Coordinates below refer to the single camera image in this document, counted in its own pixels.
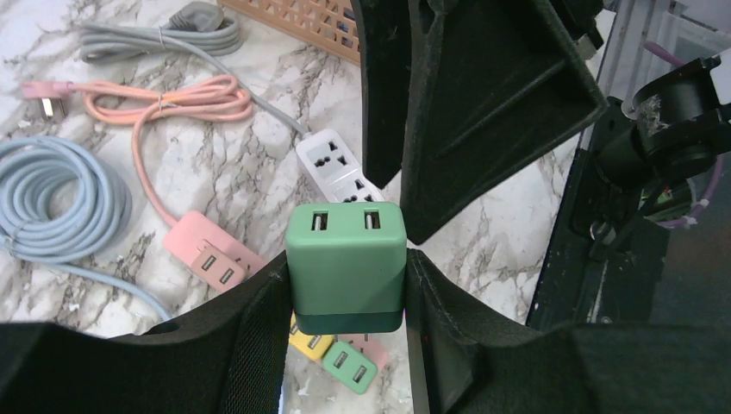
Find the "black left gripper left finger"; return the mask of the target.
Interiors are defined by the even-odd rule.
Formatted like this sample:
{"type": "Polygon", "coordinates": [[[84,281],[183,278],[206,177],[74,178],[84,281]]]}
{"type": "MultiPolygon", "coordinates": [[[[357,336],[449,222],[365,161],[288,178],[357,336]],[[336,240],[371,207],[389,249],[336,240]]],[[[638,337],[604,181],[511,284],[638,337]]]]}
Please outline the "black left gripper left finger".
{"type": "Polygon", "coordinates": [[[285,254],[141,335],[1,327],[4,413],[276,413],[292,313],[285,254]]]}

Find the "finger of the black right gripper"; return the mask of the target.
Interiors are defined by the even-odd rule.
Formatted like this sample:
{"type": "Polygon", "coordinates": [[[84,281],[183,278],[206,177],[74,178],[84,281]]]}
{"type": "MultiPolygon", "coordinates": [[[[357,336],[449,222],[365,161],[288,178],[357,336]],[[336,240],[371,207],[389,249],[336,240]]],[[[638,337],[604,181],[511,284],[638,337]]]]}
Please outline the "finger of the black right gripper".
{"type": "Polygon", "coordinates": [[[365,176],[403,189],[403,156],[417,1],[354,1],[362,85],[365,176]]]}
{"type": "Polygon", "coordinates": [[[400,205],[421,244],[607,107],[600,1],[412,1],[400,205]]]}

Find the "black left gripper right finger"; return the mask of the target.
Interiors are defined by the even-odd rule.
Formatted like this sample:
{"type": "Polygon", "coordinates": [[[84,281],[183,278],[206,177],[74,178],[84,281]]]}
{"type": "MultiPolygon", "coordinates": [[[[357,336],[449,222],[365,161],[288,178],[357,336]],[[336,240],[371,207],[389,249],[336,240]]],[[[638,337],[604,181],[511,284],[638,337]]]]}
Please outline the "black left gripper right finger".
{"type": "Polygon", "coordinates": [[[727,413],[730,330],[577,324],[540,332],[407,253],[405,322],[417,413],[727,413]]]}

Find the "green plug adapter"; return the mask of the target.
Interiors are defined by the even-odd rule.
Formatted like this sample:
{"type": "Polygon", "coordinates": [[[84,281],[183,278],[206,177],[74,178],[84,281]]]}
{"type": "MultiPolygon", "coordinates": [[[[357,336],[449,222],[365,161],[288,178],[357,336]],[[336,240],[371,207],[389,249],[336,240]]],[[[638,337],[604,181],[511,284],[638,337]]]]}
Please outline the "green plug adapter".
{"type": "Polygon", "coordinates": [[[285,251],[303,333],[390,333],[401,326],[407,235],[396,204],[301,204],[291,213],[285,251]]]}
{"type": "Polygon", "coordinates": [[[348,342],[334,342],[322,359],[326,372],[362,395],[378,373],[377,365],[348,342]]]}

